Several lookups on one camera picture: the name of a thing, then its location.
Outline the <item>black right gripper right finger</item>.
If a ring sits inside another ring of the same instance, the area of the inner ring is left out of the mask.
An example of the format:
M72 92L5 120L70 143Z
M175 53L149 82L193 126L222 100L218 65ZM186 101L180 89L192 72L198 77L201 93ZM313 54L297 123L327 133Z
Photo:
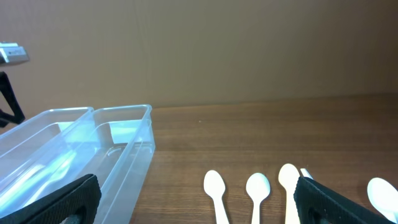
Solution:
M299 177L294 192L301 224L393 224L308 177Z

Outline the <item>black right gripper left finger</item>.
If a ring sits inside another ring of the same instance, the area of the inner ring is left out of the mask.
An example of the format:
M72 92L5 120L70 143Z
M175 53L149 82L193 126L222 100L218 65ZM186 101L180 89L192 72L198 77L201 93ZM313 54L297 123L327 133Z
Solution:
M97 176L86 174L1 218L1 224L93 224L101 199Z

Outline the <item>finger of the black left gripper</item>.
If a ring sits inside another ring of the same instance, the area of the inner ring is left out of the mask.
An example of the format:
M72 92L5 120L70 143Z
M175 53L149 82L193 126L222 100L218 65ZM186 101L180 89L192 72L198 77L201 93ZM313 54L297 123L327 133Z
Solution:
M25 116L17 102L11 83L5 72L1 72L1 93L14 113L11 115L1 110L1 127L5 128L9 123L21 124L25 120Z

